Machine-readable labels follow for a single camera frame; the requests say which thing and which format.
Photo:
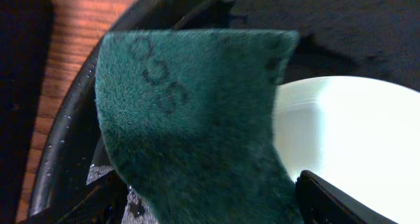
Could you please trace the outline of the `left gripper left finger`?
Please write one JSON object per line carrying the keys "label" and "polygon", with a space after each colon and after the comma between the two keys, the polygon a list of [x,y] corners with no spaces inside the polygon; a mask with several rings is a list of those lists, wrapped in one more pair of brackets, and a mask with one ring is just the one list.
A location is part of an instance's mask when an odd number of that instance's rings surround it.
{"label": "left gripper left finger", "polygon": [[19,224],[121,223],[128,193],[127,185],[115,171],[111,171],[69,199]]}

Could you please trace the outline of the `green yellow sponge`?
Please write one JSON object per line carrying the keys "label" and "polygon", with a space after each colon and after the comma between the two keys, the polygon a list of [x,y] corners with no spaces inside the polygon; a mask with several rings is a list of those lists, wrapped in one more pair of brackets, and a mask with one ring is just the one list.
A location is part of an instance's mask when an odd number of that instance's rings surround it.
{"label": "green yellow sponge", "polygon": [[106,152],[159,223],[302,222],[272,128],[298,41],[284,30],[104,36],[95,94]]}

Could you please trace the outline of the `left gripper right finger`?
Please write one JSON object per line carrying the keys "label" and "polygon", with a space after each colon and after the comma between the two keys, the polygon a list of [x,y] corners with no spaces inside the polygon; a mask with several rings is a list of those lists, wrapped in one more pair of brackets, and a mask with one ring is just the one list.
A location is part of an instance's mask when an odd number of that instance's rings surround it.
{"label": "left gripper right finger", "polygon": [[396,224],[311,171],[302,171],[295,186],[305,224]]}

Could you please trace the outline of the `light green plate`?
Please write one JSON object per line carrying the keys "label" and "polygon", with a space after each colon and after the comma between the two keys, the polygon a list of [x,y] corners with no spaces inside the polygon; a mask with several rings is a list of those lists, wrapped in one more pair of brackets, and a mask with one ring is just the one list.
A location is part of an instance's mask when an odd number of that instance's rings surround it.
{"label": "light green plate", "polygon": [[276,90],[274,144],[290,178],[304,170],[397,222],[419,222],[419,93],[329,76]]}

